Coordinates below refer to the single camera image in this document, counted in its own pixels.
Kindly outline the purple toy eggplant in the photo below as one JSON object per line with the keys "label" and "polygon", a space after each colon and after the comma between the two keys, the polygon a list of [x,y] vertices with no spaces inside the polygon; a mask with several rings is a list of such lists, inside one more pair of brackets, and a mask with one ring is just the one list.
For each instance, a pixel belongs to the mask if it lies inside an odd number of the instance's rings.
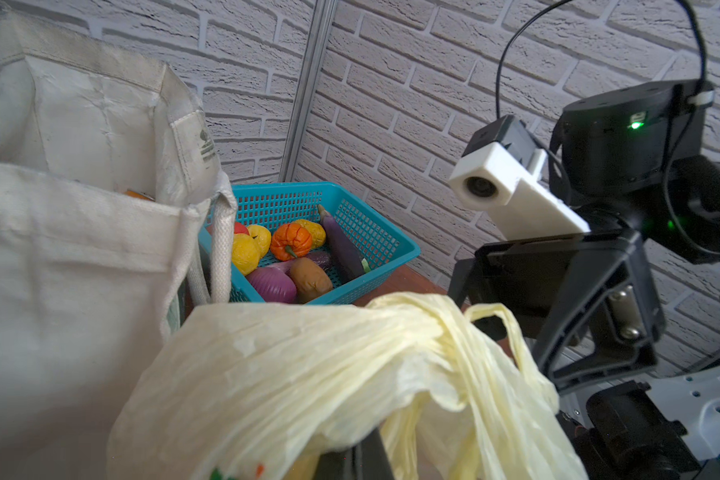
{"label": "purple toy eggplant", "polygon": [[327,235],[327,243],[330,248],[333,263],[342,282],[348,283],[366,274],[368,268],[363,263],[364,258],[335,217],[322,205],[318,205],[317,210],[320,216],[320,223]]}

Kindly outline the orange toy pumpkin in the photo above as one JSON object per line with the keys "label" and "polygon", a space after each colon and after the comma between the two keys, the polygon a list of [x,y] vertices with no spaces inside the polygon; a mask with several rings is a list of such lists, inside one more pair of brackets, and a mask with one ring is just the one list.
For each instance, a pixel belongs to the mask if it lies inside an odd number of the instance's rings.
{"label": "orange toy pumpkin", "polygon": [[303,226],[291,222],[281,225],[272,235],[270,251],[277,260],[289,261],[306,256],[313,245],[313,238]]}

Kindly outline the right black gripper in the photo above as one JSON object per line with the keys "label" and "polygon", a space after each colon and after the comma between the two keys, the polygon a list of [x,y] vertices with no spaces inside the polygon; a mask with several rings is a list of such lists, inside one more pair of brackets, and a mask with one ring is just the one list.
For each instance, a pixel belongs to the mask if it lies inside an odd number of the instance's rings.
{"label": "right black gripper", "polygon": [[648,82],[565,107],[542,185],[590,226],[585,234],[480,247],[456,264],[457,303],[508,307],[560,393],[657,366],[665,317],[645,244],[693,264],[720,262],[720,163],[701,152],[714,87]]}

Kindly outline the thin cream plastic bag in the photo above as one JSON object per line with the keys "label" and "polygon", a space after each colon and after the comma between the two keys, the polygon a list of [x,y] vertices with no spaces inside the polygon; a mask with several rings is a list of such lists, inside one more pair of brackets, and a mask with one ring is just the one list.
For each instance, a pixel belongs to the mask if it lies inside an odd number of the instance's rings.
{"label": "thin cream plastic bag", "polygon": [[513,313],[398,292],[364,307],[196,308],[110,433],[111,479],[303,479],[373,431],[397,479],[583,479]]}

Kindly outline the teal plastic basket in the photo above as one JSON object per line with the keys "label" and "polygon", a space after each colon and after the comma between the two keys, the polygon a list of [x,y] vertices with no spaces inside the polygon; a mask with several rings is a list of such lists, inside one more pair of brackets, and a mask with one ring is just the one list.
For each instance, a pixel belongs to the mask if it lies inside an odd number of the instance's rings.
{"label": "teal plastic basket", "polygon": [[[288,275],[291,264],[300,258],[317,263],[330,277],[333,289],[306,304],[351,304],[384,283],[400,266],[416,258],[419,246],[380,213],[344,187],[330,182],[279,183],[236,186],[237,222],[245,225],[260,251],[258,268],[272,267]],[[343,283],[332,260],[327,235],[320,223],[317,206],[335,217],[358,248],[368,272]],[[287,223],[306,228],[313,238],[312,250],[304,257],[277,260],[270,251],[273,233]],[[231,302],[265,302],[231,263],[232,246],[222,253],[230,269]]]}

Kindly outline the purple toy onion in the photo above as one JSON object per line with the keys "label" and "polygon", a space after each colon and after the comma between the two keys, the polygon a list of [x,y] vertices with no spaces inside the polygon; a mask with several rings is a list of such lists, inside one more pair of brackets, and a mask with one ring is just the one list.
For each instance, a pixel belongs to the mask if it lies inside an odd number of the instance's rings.
{"label": "purple toy onion", "polygon": [[265,302],[291,304],[296,300],[294,282],[279,269],[258,268],[247,276],[247,280]]}

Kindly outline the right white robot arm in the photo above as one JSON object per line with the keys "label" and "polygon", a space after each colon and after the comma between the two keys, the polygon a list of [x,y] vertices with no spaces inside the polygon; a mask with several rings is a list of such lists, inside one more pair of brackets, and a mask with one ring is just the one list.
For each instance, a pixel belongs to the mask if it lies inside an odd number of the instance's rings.
{"label": "right white robot arm", "polygon": [[592,479],[678,479],[720,455],[720,366],[639,381],[666,328],[644,245],[720,262],[720,163],[701,152],[707,81],[566,106],[548,143],[512,115],[477,130],[449,183],[503,235],[460,261],[457,303],[501,302],[560,394],[598,385],[572,444]]}

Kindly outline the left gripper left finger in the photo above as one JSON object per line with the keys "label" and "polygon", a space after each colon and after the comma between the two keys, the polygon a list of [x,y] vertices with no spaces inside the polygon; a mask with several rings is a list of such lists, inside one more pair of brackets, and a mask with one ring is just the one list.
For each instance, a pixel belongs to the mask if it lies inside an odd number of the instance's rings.
{"label": "left gripper left finger", "polygon": [[322,454],[317,463],[313,480],[355,480],[355,448]]}

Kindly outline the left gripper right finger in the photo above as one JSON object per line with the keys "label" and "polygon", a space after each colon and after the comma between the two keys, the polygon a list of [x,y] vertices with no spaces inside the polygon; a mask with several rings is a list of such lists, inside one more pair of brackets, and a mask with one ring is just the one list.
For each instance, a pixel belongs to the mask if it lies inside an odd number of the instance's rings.
{"label": "left gripper right finger", "polygon": [[378,428],[353,447],[356,480],[394,480],[394,474]]}

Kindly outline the red toy tomato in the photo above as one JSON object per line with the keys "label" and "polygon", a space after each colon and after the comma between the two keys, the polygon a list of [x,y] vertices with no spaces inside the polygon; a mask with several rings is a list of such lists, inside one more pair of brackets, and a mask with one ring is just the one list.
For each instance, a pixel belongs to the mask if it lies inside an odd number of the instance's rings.
{"label": "red toy tomato", "polygon": [[[212,235],[212,234],[213,234],[213,231],[214,231],[214,225],[213,225],[213,224],[207,225],[207,226],[206,226],[206,230],[207,230],[207,232],[208,232],[210,235]],[[248,229],[245,225],[243,225],[242,223],[240,223],[240,222],[236,222],[236,223],[235,223],[235,225],[234,225],[234,233],[235,233],[235,234],[244,234],[244,235],[249,235],[249,234],[250,234],[249,229]]]}

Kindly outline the brown toy potato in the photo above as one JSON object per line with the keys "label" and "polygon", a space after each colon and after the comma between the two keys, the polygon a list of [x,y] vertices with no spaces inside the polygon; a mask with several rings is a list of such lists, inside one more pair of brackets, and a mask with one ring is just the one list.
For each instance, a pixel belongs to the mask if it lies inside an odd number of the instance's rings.
{"label": "brown toy potato", "polygon": [[288,275],[296,286],[297,300],[306,304],[333,289],[333,283],[325,271],[308,258],[295,260]]}

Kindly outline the canvas tote bag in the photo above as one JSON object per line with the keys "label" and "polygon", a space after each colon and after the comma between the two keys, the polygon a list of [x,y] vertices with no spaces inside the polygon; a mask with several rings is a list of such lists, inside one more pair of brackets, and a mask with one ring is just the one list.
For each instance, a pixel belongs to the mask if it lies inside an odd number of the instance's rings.
{"label": "canvas tote bag", "polygon": [[163,61],[0,11],[0,479],[102,479],[109,432],[237,209]]}

